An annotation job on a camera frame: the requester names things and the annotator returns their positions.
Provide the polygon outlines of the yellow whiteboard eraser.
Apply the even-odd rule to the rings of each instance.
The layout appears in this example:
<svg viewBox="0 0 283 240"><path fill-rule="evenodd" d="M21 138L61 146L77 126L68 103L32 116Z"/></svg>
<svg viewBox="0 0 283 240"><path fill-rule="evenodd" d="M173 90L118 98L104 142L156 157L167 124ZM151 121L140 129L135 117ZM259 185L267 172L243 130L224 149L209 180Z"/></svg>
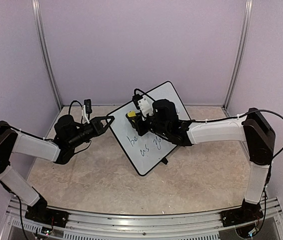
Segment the yellow whiteboard eraser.
<svg viewBox="0 0 283 240"><path fill-rule="evenodd" d="M134 111L130 111L130 112L127 113L128 118L133 118L135 116L136 116L136 113Z"/></svg>

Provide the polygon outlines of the black framed whiteboard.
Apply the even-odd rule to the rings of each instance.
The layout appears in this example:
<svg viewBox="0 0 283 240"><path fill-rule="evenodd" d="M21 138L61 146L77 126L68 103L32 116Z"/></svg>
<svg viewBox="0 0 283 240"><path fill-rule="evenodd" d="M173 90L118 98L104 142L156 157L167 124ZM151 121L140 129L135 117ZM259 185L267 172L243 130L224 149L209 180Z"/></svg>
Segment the black framed whiteboard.
<svg viewBox="0 0 283 240"><path fill-rule="evenodd" d="M146 93L155 100L167 99L173 102L180 120L191 119L170 81L166 81ZM126 118L126 114L130 111L138 112L132 100L111 111L108 115L113 116L114 121L110 125L110 130L136 172L140 176L145 176L177 146L151 132L139 136Z"/></svg>

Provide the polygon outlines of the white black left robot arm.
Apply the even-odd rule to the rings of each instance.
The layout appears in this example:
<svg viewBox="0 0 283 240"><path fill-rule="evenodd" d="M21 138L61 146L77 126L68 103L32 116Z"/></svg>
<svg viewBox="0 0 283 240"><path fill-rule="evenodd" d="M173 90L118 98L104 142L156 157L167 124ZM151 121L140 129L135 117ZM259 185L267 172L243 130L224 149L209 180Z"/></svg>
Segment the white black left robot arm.
<svg viewBox="0 0 283 240"><path fill-rule="evenodd" d="M52 217L47 201L13 169L12 154L23 154L67 164L76 154L75 149L91 139L103 135L114 121L114 116L97 116L86 123L75 122L70 114L63 115L54 125L53 140L35 136L0 121L0 182L27 205L27 215L45 223Z"/></svg>

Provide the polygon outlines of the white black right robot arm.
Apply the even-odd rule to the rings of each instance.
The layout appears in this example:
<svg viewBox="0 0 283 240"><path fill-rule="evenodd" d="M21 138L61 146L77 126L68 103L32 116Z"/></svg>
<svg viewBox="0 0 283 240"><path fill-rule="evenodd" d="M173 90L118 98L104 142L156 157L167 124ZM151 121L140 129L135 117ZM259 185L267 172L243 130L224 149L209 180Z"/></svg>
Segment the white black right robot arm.
<svg viewBox="0 0 283 240"><path fill-rule="evenodd" d="M142 98L136 103L139 111L128 112L126 118L141 137L150 132L180 147L208 142L245 142L250 173L237 218L248 222L252 217L263 215L260 201L271 174L276 135L259 109L250 108L243 114L213 120L181 120L175 104L167 99L149 103Z"/></svg>

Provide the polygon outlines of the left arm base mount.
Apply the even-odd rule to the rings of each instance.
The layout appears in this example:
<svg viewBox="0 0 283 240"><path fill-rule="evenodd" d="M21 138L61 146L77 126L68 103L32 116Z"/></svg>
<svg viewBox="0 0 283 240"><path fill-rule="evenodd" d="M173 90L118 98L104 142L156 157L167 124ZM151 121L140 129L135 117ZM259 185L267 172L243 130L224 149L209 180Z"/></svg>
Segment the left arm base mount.
<svg viewBox="0 0 283 240"><path fill-rule="evenodd" d="M51 227L65 228L68 222L69 213L67 211L48 207L35 208L28 206L25 218L37 223L50 225Z"/></svg>

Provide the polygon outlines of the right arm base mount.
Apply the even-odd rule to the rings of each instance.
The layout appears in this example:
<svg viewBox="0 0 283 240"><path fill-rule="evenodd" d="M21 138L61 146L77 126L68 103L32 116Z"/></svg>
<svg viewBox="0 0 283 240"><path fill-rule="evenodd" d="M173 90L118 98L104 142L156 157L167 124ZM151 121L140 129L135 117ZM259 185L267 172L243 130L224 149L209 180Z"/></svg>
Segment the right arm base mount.
<svg viewBox="0 0 283 240"><path fill-rule="evenodd" d="M223 227L230 227L262 219L264 214L260 208L244 209L242 207L224 210L220 213Z"/></svg>

